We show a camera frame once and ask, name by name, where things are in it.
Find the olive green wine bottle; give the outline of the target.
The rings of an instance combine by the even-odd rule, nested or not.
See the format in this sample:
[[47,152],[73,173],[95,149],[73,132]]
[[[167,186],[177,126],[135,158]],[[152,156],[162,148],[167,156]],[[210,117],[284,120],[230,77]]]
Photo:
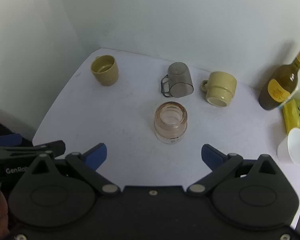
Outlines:
[[296,90],[300,70],[300,52],[292,63],[279,66],[261,89],[260,106],[269,111],[282,105]]

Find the yellow tissue pack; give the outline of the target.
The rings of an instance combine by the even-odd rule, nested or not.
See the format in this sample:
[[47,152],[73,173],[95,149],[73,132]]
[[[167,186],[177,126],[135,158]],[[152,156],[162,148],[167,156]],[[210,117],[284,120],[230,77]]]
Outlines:
[[287,134],[293,128],[300,129],[300,100],[292,99],[287,102],[283,106],[282,113]]

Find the grey translucent plastic mug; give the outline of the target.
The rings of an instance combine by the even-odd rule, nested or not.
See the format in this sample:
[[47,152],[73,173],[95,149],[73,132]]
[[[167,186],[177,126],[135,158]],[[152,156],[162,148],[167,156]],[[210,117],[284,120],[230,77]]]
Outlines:
[[190,70],[183,62],[172,63],[160,83],[161,93],[167,98],[181,98],[194,91]]

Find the beige ceramic stacking mug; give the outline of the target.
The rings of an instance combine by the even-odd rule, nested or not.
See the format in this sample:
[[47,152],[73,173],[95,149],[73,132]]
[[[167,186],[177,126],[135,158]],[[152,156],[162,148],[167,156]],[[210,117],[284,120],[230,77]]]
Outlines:
[[237,80],[226,72],[212,72],[207,80],[200,84],[206,100],[216,107],[227,107],[235,96]]

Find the white paper cup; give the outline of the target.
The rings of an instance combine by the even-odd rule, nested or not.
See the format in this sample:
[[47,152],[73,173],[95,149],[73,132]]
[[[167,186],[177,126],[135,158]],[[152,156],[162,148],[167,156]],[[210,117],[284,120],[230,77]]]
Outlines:
[[277,157],[284,164],[300,165],[300,129],[293,128],[277,148]]

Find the clear pinkish glass cup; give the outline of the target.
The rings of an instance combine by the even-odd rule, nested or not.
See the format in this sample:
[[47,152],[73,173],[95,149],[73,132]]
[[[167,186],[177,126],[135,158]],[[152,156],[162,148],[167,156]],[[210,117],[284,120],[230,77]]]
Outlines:
[[178,102],[161,104],[155,111],[154,130],[156,137],[165,144],[176,144],[187,130],[187,111]]

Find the olive green upright mug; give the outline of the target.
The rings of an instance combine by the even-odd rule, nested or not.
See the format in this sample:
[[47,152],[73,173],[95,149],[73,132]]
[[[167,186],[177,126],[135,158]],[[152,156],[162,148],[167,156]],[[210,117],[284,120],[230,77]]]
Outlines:
[[90,69],[97,81],[103,86],[111,86],[119,79],[117,62],[111,55],[96,57],[91,63]]

